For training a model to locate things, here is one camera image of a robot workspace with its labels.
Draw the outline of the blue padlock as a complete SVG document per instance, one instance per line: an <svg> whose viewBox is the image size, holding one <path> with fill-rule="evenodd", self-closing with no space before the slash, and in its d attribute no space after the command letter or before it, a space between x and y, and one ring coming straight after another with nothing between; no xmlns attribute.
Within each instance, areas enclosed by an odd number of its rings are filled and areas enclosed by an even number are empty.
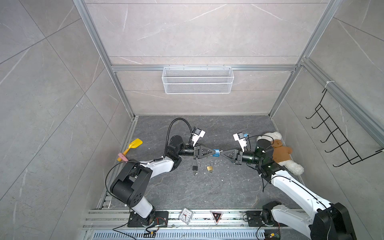
<svg viewBox="0 0 384 240"><path fill-rule="evenodd" d="M215 152L214 152L214 154L212 155L213 157L220 157L220 155L221 155L221 151L220 150L217 150L217 149L215 149L214 150Z"/></svg>

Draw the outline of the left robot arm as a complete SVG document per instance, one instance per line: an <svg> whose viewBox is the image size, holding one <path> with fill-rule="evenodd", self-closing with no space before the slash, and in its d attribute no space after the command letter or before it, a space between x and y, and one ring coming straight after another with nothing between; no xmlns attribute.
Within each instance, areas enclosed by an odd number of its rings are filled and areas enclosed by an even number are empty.
<svg viewBox="0 0 384 240"><path fill-rule="evenodd" d="M173 136L166 147L166 153L160 160L139 162L128 160L118 176L110 184L109 193L139 215L142 219L152 221L155 208L144 197L150 180L163 173L174 171L182 162L183 156L202 159L216 153L202 144L190 141L186 145L181 136Z"/></svg>

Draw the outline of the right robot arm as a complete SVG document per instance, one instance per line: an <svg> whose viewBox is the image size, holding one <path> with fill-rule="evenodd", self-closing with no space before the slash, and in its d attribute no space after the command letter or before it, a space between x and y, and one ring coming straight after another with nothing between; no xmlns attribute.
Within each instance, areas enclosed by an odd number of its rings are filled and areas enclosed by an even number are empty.
<svg viewBox="0 0 384 240"><path fill-rule="evenodd" d="M283 224L311 240L355 240L353 223L345 206L333 204L315 194L274 161L274 153L282 147L279 139L263 136L257 140L254 151L236 148L220 153L237 165L245 163L254 166L262 179L283 191L305 211L301 214L278 201L272 201L263 206L263 225Z"/></svg>

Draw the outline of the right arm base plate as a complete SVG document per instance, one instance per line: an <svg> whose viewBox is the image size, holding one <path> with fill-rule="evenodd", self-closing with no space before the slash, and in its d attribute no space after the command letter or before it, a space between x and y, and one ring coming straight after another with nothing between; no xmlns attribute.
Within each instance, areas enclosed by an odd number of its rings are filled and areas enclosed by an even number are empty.
<svg viewBox="0 0 384 240"><path fill-rule="evenodd" d="M249 227L286 227L282 223L276 222L271 215L263 210L246 211L243 215L243 221L247 222Z"/></svg>

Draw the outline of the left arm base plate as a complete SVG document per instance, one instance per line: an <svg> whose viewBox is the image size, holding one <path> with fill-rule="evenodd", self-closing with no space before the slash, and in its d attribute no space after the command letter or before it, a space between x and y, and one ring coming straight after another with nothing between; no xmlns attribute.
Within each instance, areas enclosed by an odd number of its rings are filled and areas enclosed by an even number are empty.
<svg viewBox="0 0 384 240"><path fill-rule="evenodd" d="M132 212L132 214L129 217L127 227L139 228L139 227L155 226L157 222L159 222L160 224L165 223L165 226L167 226L168 219L169 219L168 211L151 212L150 215L146 218L143 218L139 214Z"/></svg>

